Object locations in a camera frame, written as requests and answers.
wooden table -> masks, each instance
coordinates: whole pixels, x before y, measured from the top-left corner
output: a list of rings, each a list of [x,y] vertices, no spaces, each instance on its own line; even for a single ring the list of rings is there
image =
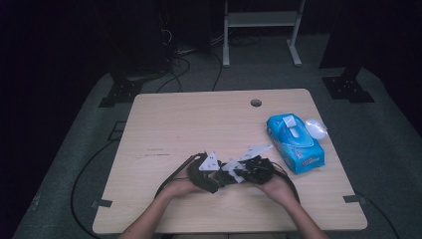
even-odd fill
[[[251,100],[260,100],[253,107]],[[123,231],[148,206],[159,185],[190,155],[215,151],[220,160],[239,159],[248,145],[271,143],[270,116],[294,113],[320,120],[307,90],[270,90],[139,95],[131,109],[93,229]],[[302,206],[323,230],[359,230],[367,225],[329,137],[320,142],[326,166],[294,175],[273,147],[262,154],[290,175]],[[193,192],[173,200],[157,232],[275,232],[296,226],[287,212],[248,183],[215,194]]]

blue box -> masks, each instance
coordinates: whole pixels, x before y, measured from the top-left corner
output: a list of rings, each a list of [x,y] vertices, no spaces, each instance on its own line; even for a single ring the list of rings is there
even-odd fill
[[[312,138],[304,122],[294,114],[272,116],[267,133],[289,170],[299,174],[325,165],[324,152]]]

metal frame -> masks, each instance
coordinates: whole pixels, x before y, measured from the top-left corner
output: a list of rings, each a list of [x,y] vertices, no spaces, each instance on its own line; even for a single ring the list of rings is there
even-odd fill
[[[224,45],[223,45],[223,67],[230,67],[229,52],[229,28],[231,27],[274,27],[293,26],[292,37],[287,40],[289,51],[291,52],[296,67],[302,66],[302,61],[296,50],[296,39],[301,26],[306,0],[301,0],[298,11],[289,12],[242,12],[229,13],[228,3],[225,0],[224,6]]]

right hand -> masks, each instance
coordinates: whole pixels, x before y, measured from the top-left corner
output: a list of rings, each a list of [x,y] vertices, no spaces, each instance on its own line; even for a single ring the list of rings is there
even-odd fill
[[[282,169],[276,168],[277,171],[285,174],[286,172]],[[284,207],[291,205],[292,203],[298,203],[295,195],[286,181],[276,174],[273,175],[270,181],[260,185],[254,184],[257,188],[263,191],[273,201],[281,204]]]

gray carpet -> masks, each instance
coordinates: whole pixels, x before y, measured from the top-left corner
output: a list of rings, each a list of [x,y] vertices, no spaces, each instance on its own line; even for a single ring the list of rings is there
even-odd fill
[[[230,49],[231,67],[223,69],[215,91],[308,89],[344,166],[352,187],[370,198],[391,220],[401,238],[422,235],[422,139],[397,105],[388,97],[378,78],[361,70],[358,81],[375,103],[351,104],[332,100],[321,78],[339,76],[343,69],[318,68],[328,36],[299,36],[298,52],[303,66],[296,68],[286,46],[286,37],[265,37],[247,48]],[[222,48],[213,52],[222,57]],[[183,92],[211,91],[220,66],[213,55],[183,57],[190,63],[181,76]],[[173,61],[175,74],[187,64]],[[173,76],[146,83],[143,93],[156,90]],[[108,136],[118,120],[126,120],[130,104],[99,108],[112,86],[109,75],[99,79],[47,173],[33,205],[28,209],[14,238],[90,238],[74,220],[71,195],[74,183],[86,163],[108,144]],[[178,92],[176,81],[161,92]],[[116,131],[112,137],[118,137]],[[92,207],[100,200],[106,185],[118,142],[93,158],[75,189],[75,212],[91,230],[96,215]],[[395,238],[385,218],[369,203],[362,205],[368,226],[362,231],[327,232],[330,238]],[[102,235],[115,238],[116,235]],[[288,233],[299,238],[298,233]]]

